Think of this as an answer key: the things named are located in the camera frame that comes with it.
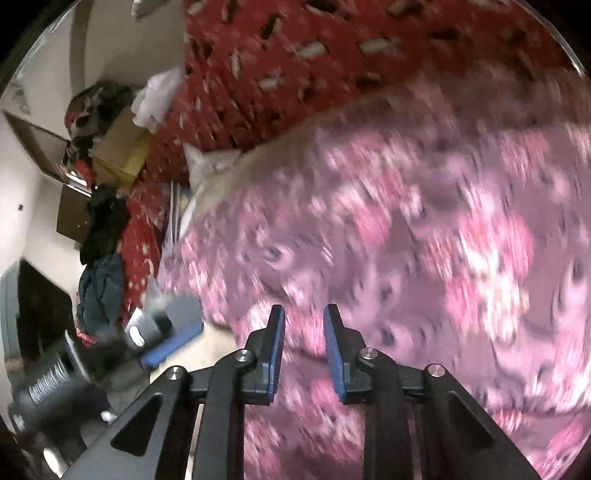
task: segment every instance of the bed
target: bed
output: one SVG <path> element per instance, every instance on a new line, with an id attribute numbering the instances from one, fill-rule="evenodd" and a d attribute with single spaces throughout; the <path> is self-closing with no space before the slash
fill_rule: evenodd
<path id="1" fill-rule="evenodd" d="M 363 418 L 338 404 L 323 361 L 319 318 L 330 301 L 397 361 L 422 368 L 435 355 L 544 479 L 561 477 L 591 432 L 589 363 L 572 354 L 587 348 L 580 199 L 591 154 L 587 87 L 572 58 L 515 3 L 184 6 L 185 82 L 128 201 L 124 318 L 158 275 L 159 185 L 187 183 L 183 144 L 251 151 L 208 181 L 159 278 L 198 295 L 238 345 L 271 303 L 287 309 L 280 397 L 247 412 L 247 478 L 360 475 Z M 504 67 L 388 90 L 482 60 Z M 385 150 L 404 164 L 367 170 Z M 427 157 L 441 165 L 439 182 L 415 168 Z M 571 309 L 562 315 L 557 291 Z M 417 296 L 433 301 L 401 300 Z"/>

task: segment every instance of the white wall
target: white wall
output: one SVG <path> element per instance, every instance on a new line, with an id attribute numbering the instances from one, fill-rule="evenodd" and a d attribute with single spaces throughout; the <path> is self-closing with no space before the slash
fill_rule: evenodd
<path id="1" fill-rule="evenodd" d="M 140 21 L 133 0 L 95 0 L 86 35 L 85 85 L 109 79 L 143 87 L 156 73 L 183 64 L 181 0 L 171 0 Z"/>
<path id="2" fill-rule="evenodd" d="M 74 298 L 84 270 L 75 241 L 56 232 L 61 183 L 45 177 L 29 225 L 25 258 Z"/>
<path id="3" fill-rule="evenodd" d="M 64 116 L 70 100 L 70 32 L 74 9 L 71 9 L 53 31 L 46 30 L 44 42 L 30 56 L 16 80 L 25 92 L 31 114 L 23 113 L 13 101 L 14 89 L 9 86 L 1 106 L 10 113 L 69 138 Z"/>
<path id="4" fill-rule="evenodd" d="M 0 115 L 0 275 L 25 250 L 41 177 Z"/>

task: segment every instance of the dark clothing pile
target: dark clothing pile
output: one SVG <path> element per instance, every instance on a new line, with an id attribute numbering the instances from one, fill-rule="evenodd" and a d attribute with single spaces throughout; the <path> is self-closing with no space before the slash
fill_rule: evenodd
<path id="1" fill-rule="evenodd" d="M 87 204 L 92 224 L 80 249 L 80 263 L 86 269 L 78 285 L 77 310 L 78 327 L 87 335 L 105 333 L 119 320 L 125 273 L 123 258 L 115 252 L 129 221 L 125 203 L 116 189 L 101 184 Z"/>
<path id="2" fill-rule="evenodd" d="M 121 255 L 107 255 L 87 265 L 78 285 L 80 303 L 76 315 L 83 333 L 96 335 L 119 320 L 124 287 Z"/>
<path id="3" fill-rule="evenodd" d="M 125 206 L 126 199 L 118 198 L 113 187 L 101 184 L 93 193 L 87 204 L 92 225 L 88 236 L 80 249 L 82 265 L 111 255 L 117 250 L 117 244 L 127 222 L 129 211 Z"/>
<path id="4" fill-rule="evenodd" d="M 123 108 L 131 105 L 131 88 L 112 80 L 101 80 L 76 95 L 68 105 L 64 123 L 70 134 L 63 164 L 75 170 L 77 160 L 89 167 L 89 150 L 95 139 L 102 138 Z"/>

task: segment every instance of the blue gripper pad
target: blue gripper pad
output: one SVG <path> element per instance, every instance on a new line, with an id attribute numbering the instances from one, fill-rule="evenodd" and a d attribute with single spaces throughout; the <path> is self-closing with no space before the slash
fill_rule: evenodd
<path id="1" fill-rule="evenodd" d="M 324 341 L 326 342 L 326 356 L 328 358 L 330 376 L 339 400 L 345 400 L 345 365 L 341 356 L 339 344 L 335 335 L 335 326 L 330 316 L 329 307 L 324 309 Z"/>
<path id="2" fill-rule="evenodd" d="M 273 305 L 269 321 L 274 319 L 274 314 L 277 315 L 277 308 L 279 308 L 280 311 L 277 317 L 277 332 L 273 342 L 271 359 L 269 360 L 269 384 L 267 386 L 267 394 L 271 401 L 273 401 L 275 393 L 277 393 L 279 370 L 281 368 L 281 355 L 283 353 L 283 340 L 285 338 L 285 309 L 280 305 Z"/>

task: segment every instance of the cardboard box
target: cardboard box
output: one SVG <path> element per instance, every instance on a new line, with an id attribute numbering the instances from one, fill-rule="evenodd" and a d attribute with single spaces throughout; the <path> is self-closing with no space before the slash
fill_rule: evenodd
<path id="1" fill-rule="evenodd" d="M 127 190 L 144 166 L 152 145 L 152 135 L 138 127 L 133 118 L 131 108 L 125 108 L 90 152 L 97 183 Z"/>

